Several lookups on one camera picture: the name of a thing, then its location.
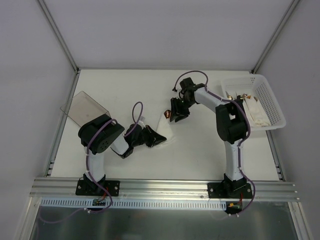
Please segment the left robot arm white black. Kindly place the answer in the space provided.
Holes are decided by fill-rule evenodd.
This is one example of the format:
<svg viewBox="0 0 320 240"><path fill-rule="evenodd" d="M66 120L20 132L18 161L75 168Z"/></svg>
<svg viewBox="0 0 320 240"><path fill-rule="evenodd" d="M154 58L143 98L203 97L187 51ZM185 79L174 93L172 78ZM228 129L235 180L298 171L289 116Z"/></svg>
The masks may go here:
<svg viewBox="0 0 320 240"><path fill-rule="evenodd" d="M86 151L83 180L87 182L87 189L93 195L101 194L105 188L105 150L111 148L119 157L125 159L133 153L135 147L146 145L152 148L167 140L165 136L141 122L131 124L126 133L123 133L124 130L125 128L109 115L102 114L85 123L78 131L78 137Z"/></svg>

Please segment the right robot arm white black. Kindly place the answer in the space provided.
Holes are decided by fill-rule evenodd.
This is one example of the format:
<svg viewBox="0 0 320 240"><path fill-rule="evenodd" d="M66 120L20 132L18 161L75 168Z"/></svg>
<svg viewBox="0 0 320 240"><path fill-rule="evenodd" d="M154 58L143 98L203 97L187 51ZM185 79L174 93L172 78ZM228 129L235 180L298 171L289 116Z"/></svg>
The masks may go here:
<svg viewBox="0 0 320 240"><path fill-rule="evenodd" d="M217 133L224 142L226 155L223 190L228 197L235 198L248 181L242 168L242 147L251 130L242 102L223 98L204 87L185 90L182 97L170 99L170 121L177 123L187 118L194 104L201 104L215 113Z"/></svg>

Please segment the white paper napkin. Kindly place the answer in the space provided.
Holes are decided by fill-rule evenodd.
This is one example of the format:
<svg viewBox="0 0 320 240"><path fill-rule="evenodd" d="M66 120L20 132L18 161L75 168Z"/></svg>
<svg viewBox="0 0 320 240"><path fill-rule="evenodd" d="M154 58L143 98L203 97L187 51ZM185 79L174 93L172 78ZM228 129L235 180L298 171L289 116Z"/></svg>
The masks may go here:
<svg viewBox="0 0 320 240"><path fill-rule="evenodd" d="M155 148L164 148L169 146L175 141L175 136L173 133L173 130L171 128L171 122L169 118L166 118L166 115L162 113L160 115L158 125L156 128L156 132L160 134L161 136L165 137L166 140L158 145L155 146Z"/></svg>

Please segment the copper spoon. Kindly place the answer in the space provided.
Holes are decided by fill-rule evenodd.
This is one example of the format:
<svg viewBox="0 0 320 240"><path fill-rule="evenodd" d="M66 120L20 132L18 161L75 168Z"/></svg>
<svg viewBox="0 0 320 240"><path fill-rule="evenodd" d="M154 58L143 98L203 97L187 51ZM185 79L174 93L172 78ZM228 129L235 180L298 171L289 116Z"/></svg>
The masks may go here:
<svg viewBox="0 0 320 240"><path fill-rule="evenodd" d="M166 119L169 119L170 117L171 117L171 110L169 110L169 109L167 109L164 113L163 113L163 115L164 115L164 117L166 118Z"/></svg>

